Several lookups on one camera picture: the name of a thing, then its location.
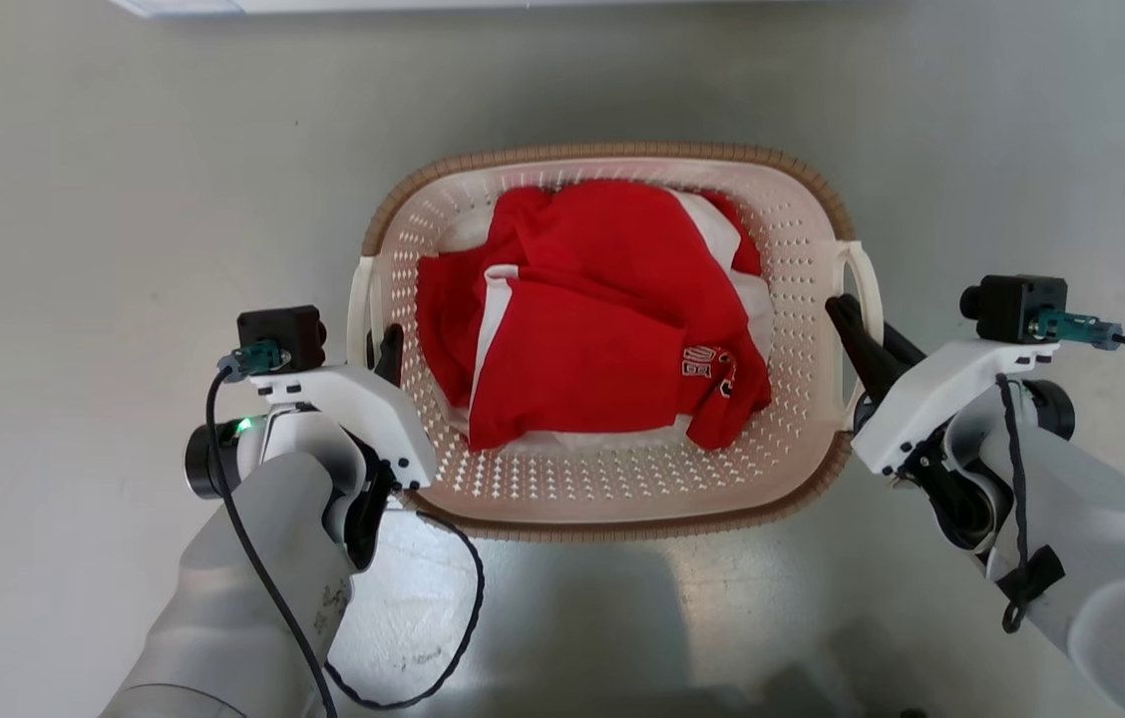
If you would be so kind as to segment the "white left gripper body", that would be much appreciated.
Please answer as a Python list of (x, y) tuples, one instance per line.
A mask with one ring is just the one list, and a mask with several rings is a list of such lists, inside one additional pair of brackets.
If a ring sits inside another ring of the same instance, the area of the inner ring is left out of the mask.
[(256, 374), (267, 403), (308, 404), (398, 469), (406, 490), (428, 488), (438, 459), (417, 406), (402, 388), (362, 365), (326, 365), (303, 373)]

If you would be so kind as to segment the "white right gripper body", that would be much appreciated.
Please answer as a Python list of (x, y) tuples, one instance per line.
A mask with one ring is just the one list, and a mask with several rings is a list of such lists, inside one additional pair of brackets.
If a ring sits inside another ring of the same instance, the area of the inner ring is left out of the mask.
[(1040, 356), (1056, 353), (1059, 344), (1001, 344), (962, 339), (942, 345), (910, 371), (878, 403), (876, 412), (853, 440), (854, 454), (870, 472), (896, 470), (911, 449), (932, 436), (958, 410), (994, 386), (997, 374), (1032, 371)]

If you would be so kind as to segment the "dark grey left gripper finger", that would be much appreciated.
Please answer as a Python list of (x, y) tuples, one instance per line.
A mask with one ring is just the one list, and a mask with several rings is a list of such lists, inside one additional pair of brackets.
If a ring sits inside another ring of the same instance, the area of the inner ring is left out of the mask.
[(395, 387), (402, 387), (402, 367), (406, 332), (400, 324), (389, 324), (377, 345), (374, 373)]

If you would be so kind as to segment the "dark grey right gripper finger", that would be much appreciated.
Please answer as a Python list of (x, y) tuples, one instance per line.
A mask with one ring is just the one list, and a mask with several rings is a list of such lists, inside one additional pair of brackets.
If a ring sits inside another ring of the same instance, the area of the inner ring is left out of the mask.
[(886, 400), (888, 392), (896, 387), (896, 383), (900, 382), (906, 373), (909, 373), (909, 365), (897, 364), (896, 359), (886, 353), (883, 347), (885, 331), (882, 339), (873, 339), (870, 335), (865, 327), (862, 304), (853, 295), (832, 296), (824, 303), (824, 308), (832, 321), (832, 327), (836, 327), (838, 339), (853, 364), (856, 377), (862, 382), (865, 395), (874, 405), (881, 405), (882, 401)]
[(896, 359), (897, 364), (918, 365), (927, 359), (927, 354), (922, 353), (922, 350), (915, 345), (914, 341), (904, 336), (904, 333), (897, 331), (891, 323), (886, 323), (883, 347), (885, 347), (886, 353)]

